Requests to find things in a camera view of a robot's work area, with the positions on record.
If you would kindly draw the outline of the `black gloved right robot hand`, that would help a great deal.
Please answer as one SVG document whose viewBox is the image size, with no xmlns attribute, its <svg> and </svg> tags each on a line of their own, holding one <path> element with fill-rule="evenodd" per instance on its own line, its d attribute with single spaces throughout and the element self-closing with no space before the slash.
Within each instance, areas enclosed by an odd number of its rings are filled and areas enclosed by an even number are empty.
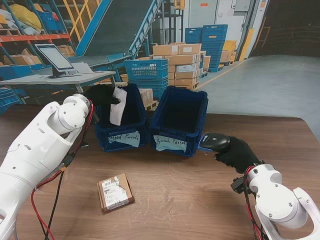
<svg viewBox="0 0 320 240">
<path fill-rule="evenodd" d="M 235 168 L 239 174 L 244 174 L 251 167 L 261 164 L 250 146 L 242 139 L 229 136 L 228 146 L 216 148 L 215 159 L 225 165 Z"/>
</svg>

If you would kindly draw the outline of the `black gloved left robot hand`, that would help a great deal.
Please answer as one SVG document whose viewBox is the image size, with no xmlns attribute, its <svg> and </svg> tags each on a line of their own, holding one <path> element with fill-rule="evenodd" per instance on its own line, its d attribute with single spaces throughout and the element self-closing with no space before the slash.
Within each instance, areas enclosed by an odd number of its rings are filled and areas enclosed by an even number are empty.
<svg viewBox="0 0 320 240">
<path fill-rule="evenodd" d="M 91 100 L 94 105 L 117 105 L 120 100 L 113 96 L 115 87 L 112 85 L 98 84 L 91 86 L 84 92 L 84 96 Z"/>
</svg>

